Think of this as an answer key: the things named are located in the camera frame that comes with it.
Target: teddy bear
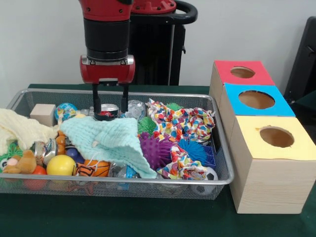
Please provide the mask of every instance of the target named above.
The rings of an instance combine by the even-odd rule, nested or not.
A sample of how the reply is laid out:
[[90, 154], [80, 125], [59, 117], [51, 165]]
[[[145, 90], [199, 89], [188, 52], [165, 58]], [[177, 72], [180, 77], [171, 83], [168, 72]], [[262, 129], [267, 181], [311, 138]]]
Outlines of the teddy bear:
[[3, 173], [32, 174], [36, 168], [36, 158], [31, 150], [23, 152], [23, 156], [13, 156], [8, 159]]

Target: yellow cloth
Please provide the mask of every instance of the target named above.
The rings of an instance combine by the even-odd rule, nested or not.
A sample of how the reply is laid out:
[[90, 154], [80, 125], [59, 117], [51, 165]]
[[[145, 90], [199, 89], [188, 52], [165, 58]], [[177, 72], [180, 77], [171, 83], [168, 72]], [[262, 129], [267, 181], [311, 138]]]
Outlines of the yellow cloth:
[[12, 110], [0, 109], [0, 156], [6, 154], [8, 146], [15, 140], [22, 150], [27, 150], [34, 142], [46, 143], [56, 136], [57, 130], [52, 127], [18, 115]]

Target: cardboard box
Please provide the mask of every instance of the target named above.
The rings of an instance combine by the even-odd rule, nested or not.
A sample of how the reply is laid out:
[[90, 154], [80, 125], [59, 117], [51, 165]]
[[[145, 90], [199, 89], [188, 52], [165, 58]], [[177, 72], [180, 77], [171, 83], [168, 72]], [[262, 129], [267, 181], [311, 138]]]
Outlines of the cardboard box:
[[278, 88], [273, 85], [226, 83], [219, 112], [228, 142], [235, 123], [235, 115], [295, 116]]
[[316, 179], [316, 146], [295, 117], [236, 116], [230, 150], [237, 213], [302, 211]]
[[209, 95], [219, 107], [225, 83], [274, 85], [260, 61], [214, 61]]

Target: white wall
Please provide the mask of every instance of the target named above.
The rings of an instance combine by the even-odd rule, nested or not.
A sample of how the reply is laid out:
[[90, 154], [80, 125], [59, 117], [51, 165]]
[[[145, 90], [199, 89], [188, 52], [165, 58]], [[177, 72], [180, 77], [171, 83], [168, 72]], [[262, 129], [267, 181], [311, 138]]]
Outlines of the white wall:
[[187, 25], [181, 85], [208, 85], [214, 60], [260, 60], [284, 92], [315, 0], [187, 0], [198, 20]]
[[[261, 60], [285, 89], [315, 0], [188, 0], [199, 10], [187, 25], [181, 85], [209, 85], [215, 59]], [[85, 53], [78, 0], [2, 0], [0, 107], [30, 83], [82, 83]]]

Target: red robot arm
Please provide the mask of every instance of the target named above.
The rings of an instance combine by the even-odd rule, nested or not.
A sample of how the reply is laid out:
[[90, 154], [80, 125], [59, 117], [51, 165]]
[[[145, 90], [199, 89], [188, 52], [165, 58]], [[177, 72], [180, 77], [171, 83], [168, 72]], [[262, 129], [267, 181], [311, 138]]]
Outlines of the red robot arm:
[[83, 11], [87, 55], [80, 70], [85, 83], [93, 85], [94, 112], [101, 112], [99, 84], [124, 86], [122, 112], [127, 111], [128, 84], [133, 81], [135, 61], [127, 54], [129, 18], [133, 0], [79, 0]]

